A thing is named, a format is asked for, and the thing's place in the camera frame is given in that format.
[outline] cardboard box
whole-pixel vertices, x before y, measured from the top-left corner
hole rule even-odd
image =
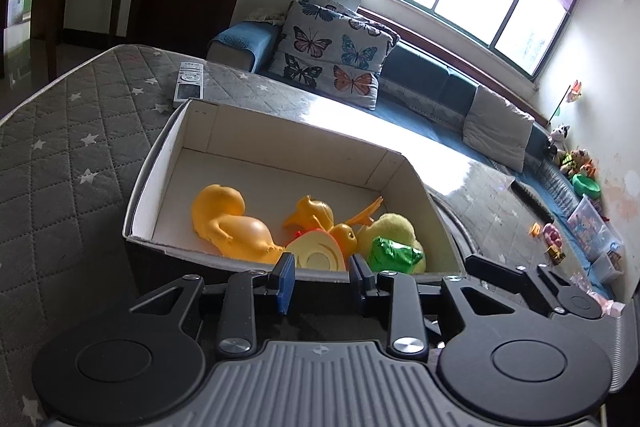
[[[464,271],[433,200],[400,153],[309,124],[202,100],[180,106],[153,145],[127,208],[126,241],[134,250],[152,252],[158,262],[174,257],[225,272],[268,269],[221,257],[194,232],[191,203],[209,184],[239,190],[245,214],[262,220],[278,245],[291,239],[282,222],[307,194],[328,203],[336,223],[382,195],[383,206],[374,216],[396,212],[407,217],[425,249],[429,273],[417,276],[419,282]],[[192,271],[198,273],[198,267]],[[349,275],[297,269],[296,278],[348,282]]]

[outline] window frame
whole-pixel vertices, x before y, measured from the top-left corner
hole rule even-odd
[[[495,57],[499,58],[501,61],[503,61],[508,66],[510,66],[511,68],[516,70],[518,73],[520,73],[522,76],[524,76],[529,82],[534,84],[536,82],[537,77],[540,75],[542,70],[545,68],[546,62],[549,60],[550,56],[553,54],[553,51],[554,51],[554,49],[556,47],[556,44],[558,44],[558,41],[559,41],[560,37],[562,36],[562,33],[564,32],[564,29],[566,28],[566,26],[567,26],[567,24],[569,22],[569,19],[571,18],[572,14],[574,12],[575,6],[578,4],[579,0],[574,0],[572,2],[571,6],[569,7],[569,9],[566,10],[564,18],[562,18],[562,22],[559,24],[558,29],[556,30],[553,38],[551,39],[551,42],[549,42],[549,45],[546,48],[545,53],[542,55],[542,58],[540,58],[540,61],[537,64],[536,69],[533,71],[533,73],[529,73],[526,70],[524,70],[523,67],[519,66],[514,60],[510,59],[509,57],[507,57],[505,54],[503,54],[501,51],[499,51],[495,47],[495,45],[498,43],[498,40],[502,36],[502,33],[504,32],[504,29],[506,28],[507,23],[509,22],[509,20],[511,18],[511,15],[513,14],[513,11],[515,10],[515,8],[516,8],[516,6],[517,6],[517,4],[518,4],[518,2],[520,0],[513,0],[512,1],[511,6],[507,10],[507,13],[505,14],[504,18],[502,19],[502,22],[500,23],[500,26],[498,27],[498,31],[496,32],[496,34],[494,35],[493,40],[489,44],[486,44],[485,42],[481,41],[478,37],[476,37],[475,35],[470,33],[468,30],[465,30],[463,27],[459,26],[455,22],[452,22],[449,19],[447,19],[446,17],[443,17],[442,15],[436,13],[436,8],[437,8],[438,3],[439,3],[440,0],[435,0],[434,3],[433,3],[433,7],[432,8],[427,8],[423,4],[420,4],[420,3],[418,3],[418,2],[416,2],[414,0],[401,0],[401,1],[404,1],[407,4],[410,4],[411,6],[414,6],[415,8],[425,12],[427,15],[430,15],[431,17],[434,17],[436,20],[439,20],[440,22],[442,22],[445,25],[449,26],[450,28],[452,28],[453,30],[457,31],[458,33],[463,34],[465,37],[467,37],[468,39],[473,41],[476,45],[478,45],[481,48],[484,48],[487,51],[489,51],[492,55],[494,55]]]

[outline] yellow toy duck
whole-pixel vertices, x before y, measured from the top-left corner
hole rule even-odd
[[[305,196],[296,204],[296,211],[287,217],[283,227],[295,225],[303,230],[324,230],[336,240],[346,260],[358,250],[358,240],[351,227],[353,225],[365,227],[371,225],[373,223],[371,214],[379,209],[382,201],[382,196],[380,196],[356,216],[344,223],[334,225],[334,213],[329,205],[323,201],[312,200],[311,196]]]
[[[284,251],[263,222],[244,215],[244,200],[234,188],[203,188],[191,205],[191,219],[196,233],[224,257],[275,264]]]

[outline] butterfly pillow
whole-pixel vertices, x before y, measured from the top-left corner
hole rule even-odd
[[[286,81],[375,108],[391,38],[327,7],[294,2],[269,67]]]
[[[365,16],[360,15],[359,13],[354,12],[353,10],[350,10],[346,6],[343,6],[342,4],[334,0],[302,0],[302,2],[323,6],[324,8],[333,10],[335,12],[346,15],[347,17],[350,17],[351,19],[353,19],[352,27],[354,29],[358,30],[358,29],[364,28],[366,29],[367,32],[370,32],[371,34],[373,33],[380,34],[380,32],[386,33],[391,37],[391,44],[389,45],[389,49],[386,51],[387,55],[389,54],[391,49],[393,49],[393,47],[395,47],[395,45],[398,44],[400,40],[400,35],[398,35],[395,31],[393,31],[388,26],[385,26],[384,24],[381,24],[377,21],[372,21],[371,19],[367,19]]]

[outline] pillow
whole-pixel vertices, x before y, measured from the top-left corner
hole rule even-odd
[[[368,109],[391,37],[314,4],[292,4],[269,71]]]
[[[367,31],[375,32],[378,30],[386,33],[391,37],[391,48],[393,48],[400,41],[400,35],[398,35],[388,26],[385,26],[376,21],[372,21],[371,19],[367,19],[365,16],[348,9],[346,6],[343,6],[342,4],[334,0],[302,0],[302,2],[308,4],[316,4],[317,6],[324,6],[329,10],[333,10],[342,15],[346,15],[347,17],[351,17],[352,19],[359,21],[359,23],[362,24],[362,27],[365,27]]]
[[[533,117],[479,85],[462,128],[462,141],[487,158],[522,172]]]

